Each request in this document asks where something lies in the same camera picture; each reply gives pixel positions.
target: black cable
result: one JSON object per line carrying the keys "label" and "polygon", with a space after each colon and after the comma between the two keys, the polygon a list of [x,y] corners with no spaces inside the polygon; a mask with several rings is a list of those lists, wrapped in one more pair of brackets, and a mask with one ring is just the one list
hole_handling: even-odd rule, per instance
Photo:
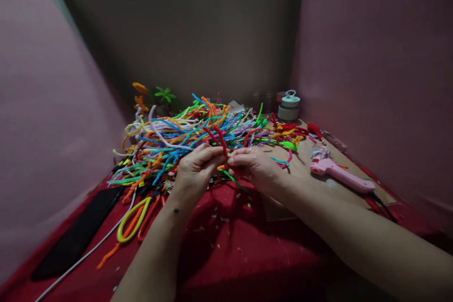
{"label": "black cable", "polygon": [[393,216],[393,214],[390,212],[390,210],[387,208],[387,206],[384,204],[384,202],[374,193],[374,192],[369,192],[368,195],[376,201],[376,203],[379,203],[384,210],[386,211],[387,215],[391,219],[392,222],[399,224],[398,220]]}

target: orange flower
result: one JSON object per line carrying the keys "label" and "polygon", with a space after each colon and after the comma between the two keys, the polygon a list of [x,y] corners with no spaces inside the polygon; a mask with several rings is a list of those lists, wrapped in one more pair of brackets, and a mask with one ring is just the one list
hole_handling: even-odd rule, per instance
{"label": "orange flower", "polygon": [[132,86],[135,87],[135,89],[140,92],[140,93],[143,93],[143,94],[148,94],[148,90],[146,89],[146,87],[140,83],[132,83]]}
{"label": "orange flower", "polygon": [[142,113],[143,112],[148,112],[150,109],[147,108],[145,106],[145,104],[143,104],[143,96],[140,96],[140,97],[137,97],[135,96],[135,102],[137,103],[137,105],[134,106],[135,109],[138,109],[139,107],[142,108]]}

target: pink glue gun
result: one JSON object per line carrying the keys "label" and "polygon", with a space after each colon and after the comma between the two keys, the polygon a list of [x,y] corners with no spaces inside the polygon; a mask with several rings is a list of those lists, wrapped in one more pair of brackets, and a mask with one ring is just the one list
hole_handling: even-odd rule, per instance
{"label": "pink glue gun", "polygon": [[331,160],[330,151],[326,146],[322,146],[315,150],[311,156],[310,170],[316,175],[322,176],[325,173],[328,173],[360,193],[369,193],[376,188],[372,181],[360,179],[351,175],[349,172],[335,164]]}

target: hand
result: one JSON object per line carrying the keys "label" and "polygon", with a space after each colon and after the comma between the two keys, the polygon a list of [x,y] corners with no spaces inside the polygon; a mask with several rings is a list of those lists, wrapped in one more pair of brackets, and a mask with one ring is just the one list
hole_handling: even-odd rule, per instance
{"label": "hand", "polygon": [[276,164],[260,148],[253,146],[234,150],[227,165],[244,167],[244,174],[258,190],[268,196],[275,197],[284,181],[285,171]]}
{"label": "hand", "polygon": [[178,200],[181,208],[192,212],[206,192],[212,174],[225,161],[222,151],[221,146],[203,143],[182,158],[169,200]]}

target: teal lid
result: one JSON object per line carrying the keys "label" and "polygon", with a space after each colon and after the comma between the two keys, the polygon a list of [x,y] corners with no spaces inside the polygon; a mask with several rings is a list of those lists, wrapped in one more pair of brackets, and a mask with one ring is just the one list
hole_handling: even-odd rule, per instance
{"label": "teal lid", "polygon": [[282,98],[282,105],[286,107],[296,107],[299,105],[299,102],[301,99],[299,97],[296,97],[296,91],[295,90],[289,90],[286,91],[286,96]]}

